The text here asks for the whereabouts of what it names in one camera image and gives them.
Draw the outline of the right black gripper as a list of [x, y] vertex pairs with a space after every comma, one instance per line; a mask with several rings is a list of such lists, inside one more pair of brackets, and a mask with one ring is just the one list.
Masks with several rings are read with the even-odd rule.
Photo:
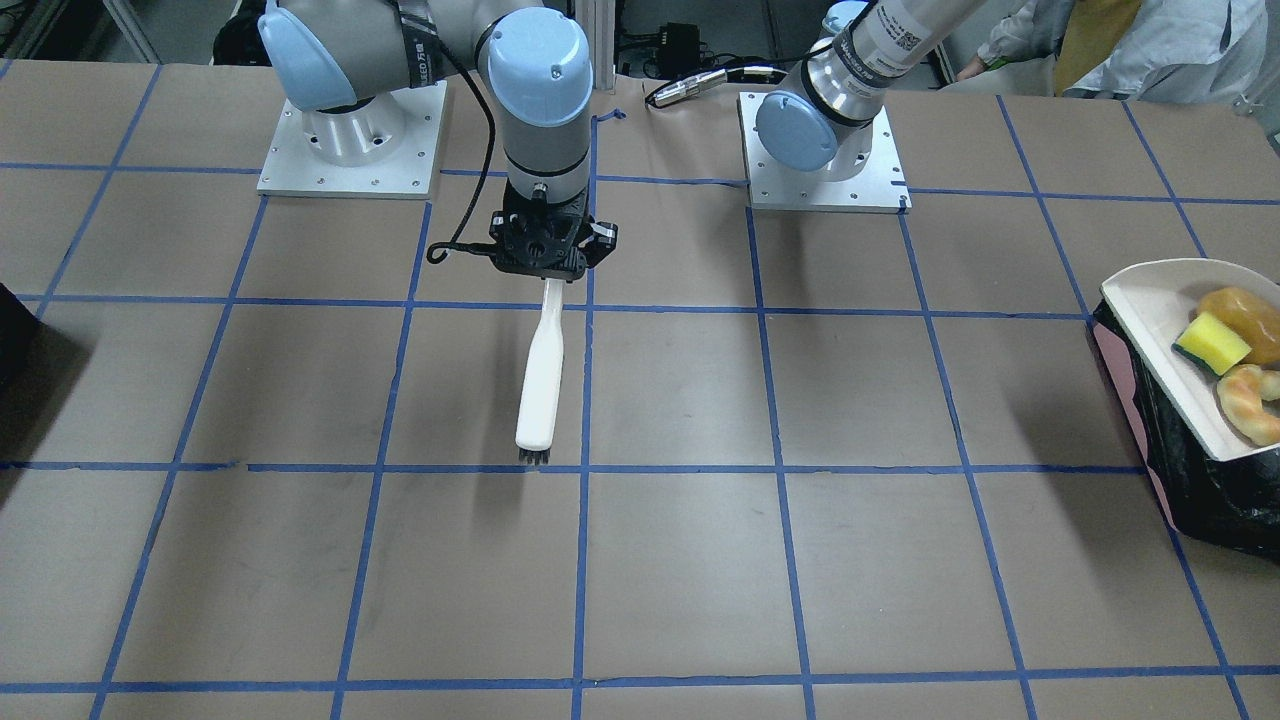
[[507, 186], [502, 208], [492, 215], [492, 264], [511, 274], [543, 279], [580, 279], [616, 247], [617, 224], [598, 222], [588, 213], [589, 192], [562, 204], [544, 193], [526, 199]]

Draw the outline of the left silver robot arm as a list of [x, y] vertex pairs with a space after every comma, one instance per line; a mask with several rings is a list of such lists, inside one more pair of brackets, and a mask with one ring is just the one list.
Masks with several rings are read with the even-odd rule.
[[978, 1], [869, 1], [764, 96], [754, 127], [783, 165], [819, 170], [873, 124], [887, 90], [966, 20]]

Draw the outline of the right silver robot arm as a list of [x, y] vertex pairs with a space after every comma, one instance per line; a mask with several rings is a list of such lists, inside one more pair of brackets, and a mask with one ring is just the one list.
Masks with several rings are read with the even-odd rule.
[[338, 167], [404, 145], [397, 91], [460, 76], [507, 164], [489, 243], [433, 243], [488, 258], [500, 272], [573, 282], [617, 245], [589, 214], [593, 63], [588, 36], [539, 1], [269, 1], [259, 37], [311, 154]]

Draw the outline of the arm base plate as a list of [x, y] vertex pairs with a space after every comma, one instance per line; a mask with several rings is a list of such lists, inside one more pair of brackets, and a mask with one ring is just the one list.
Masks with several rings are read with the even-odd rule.
[[448, 83], [383, 94], [348, 111], [285, 101], [257, 191], [265, 196], [428, 201], [442, 155]]
[[881, 108], [870, 127], [842, 138], [831, 163], [804, 172], [786, 167], [765, 150], [755, 122], [764, 99], [764, 92], [739, 95], [753, 209], [890, 214], [911, 210], [888, 108]]

